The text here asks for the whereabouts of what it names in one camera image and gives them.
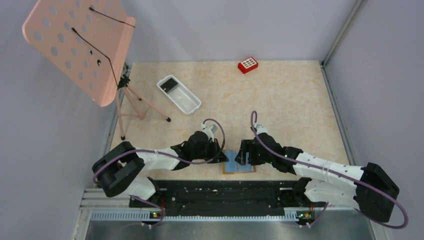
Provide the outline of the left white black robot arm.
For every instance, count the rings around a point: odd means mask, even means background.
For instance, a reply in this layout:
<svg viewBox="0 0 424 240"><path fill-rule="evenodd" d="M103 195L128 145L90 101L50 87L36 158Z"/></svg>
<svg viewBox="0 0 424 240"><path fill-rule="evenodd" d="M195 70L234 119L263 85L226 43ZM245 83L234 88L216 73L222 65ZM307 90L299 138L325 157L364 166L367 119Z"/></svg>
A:
<svg viewBox="0 0 424 240"><path fill-rule="evenodd" d="M109 198L127 194L140 198L147 206L160 202L159 188L150 177L138 177L151 170L182 170L190 165L227 162L217 139L196 131L188 140L163 149L138 149L123 141L92 166L95 182Z"/></svg>

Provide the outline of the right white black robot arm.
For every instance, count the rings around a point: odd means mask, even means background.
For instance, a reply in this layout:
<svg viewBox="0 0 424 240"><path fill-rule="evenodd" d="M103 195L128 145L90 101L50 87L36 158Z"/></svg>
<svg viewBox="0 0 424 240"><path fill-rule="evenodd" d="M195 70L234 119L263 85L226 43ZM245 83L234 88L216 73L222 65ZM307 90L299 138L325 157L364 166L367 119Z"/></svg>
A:
<svg viewBox="0 0 424 240"><path fill-rule="evenodd" d="M381 223L390 220L395 204L365 184L393 199L397 199L400 192L376 163L354 166L324 160L300 148L281 146L264 132L258 138L242 140L235 161L252 166L267 163L282 173L298 176L293 187L293 200L299 206L307 206L310 202L345 205Z"/></svg>

